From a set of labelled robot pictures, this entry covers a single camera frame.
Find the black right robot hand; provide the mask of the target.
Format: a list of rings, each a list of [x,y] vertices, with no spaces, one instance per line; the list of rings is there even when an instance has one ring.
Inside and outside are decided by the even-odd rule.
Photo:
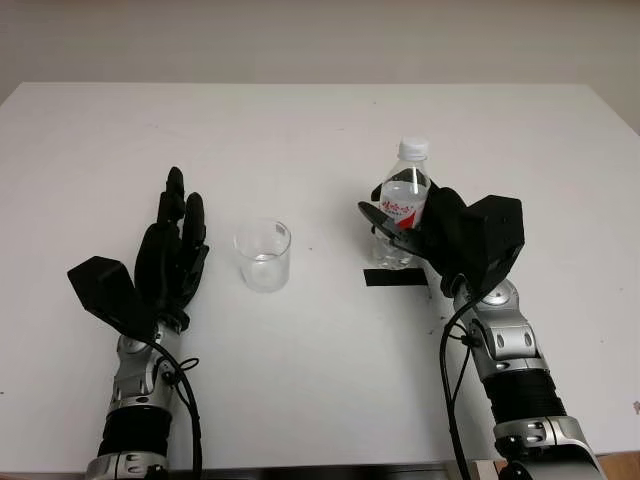
[[[360,201],[359,211],[380,231],[391,246],[426,260],[442,277],[441,291],[452,298],[465,286],[478,298],[487,292],[481,273],[467,257],[462,239],[462,212],[466,204],[450,187],[433,183],[420,220],[415,227],[401,228],[391,217],[373,204]]]

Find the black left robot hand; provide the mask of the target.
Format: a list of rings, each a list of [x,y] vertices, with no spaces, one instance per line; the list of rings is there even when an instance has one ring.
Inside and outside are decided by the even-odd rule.
[[[209,252],[202,197],[185,194],[182,171],[172,167],[161,192],[156,222],[143,237],[134,284],[143,303],[181,333],[188,329],[186,306],[195,296]]]

